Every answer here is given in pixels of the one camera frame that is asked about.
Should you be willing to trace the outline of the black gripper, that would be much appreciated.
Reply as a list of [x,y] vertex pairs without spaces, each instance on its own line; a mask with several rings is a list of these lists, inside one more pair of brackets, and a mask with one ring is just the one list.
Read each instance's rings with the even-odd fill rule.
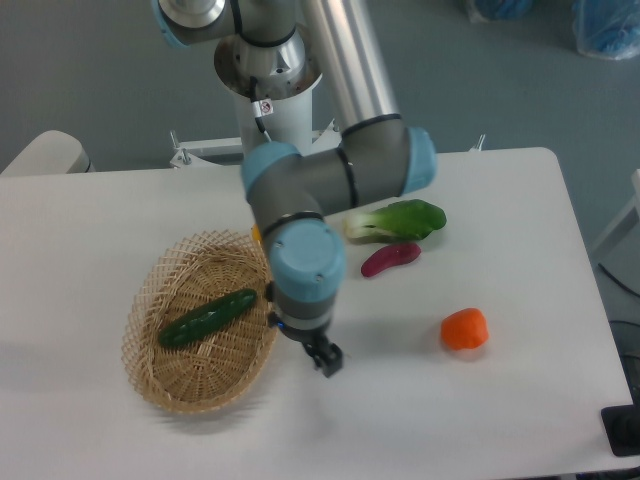
[[331,322],[331,297],[304,302],[284,294],[274,282],[269,282],[265,298],[271,304],[268,325],[301,343],[316,370],[330,378],[343,368],[342,349],[326,336]]

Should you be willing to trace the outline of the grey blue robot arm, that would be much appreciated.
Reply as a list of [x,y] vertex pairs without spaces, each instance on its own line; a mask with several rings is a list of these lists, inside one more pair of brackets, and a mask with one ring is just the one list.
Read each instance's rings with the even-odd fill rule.
[[166,41],[216,41],[216,72],[240,115],[245,197],[272,273],[272,325],[325,375],[343,365],[326,335],[345,275],[327,216],[426,187],[428,133],[405,125],[363,1],[156,1]]

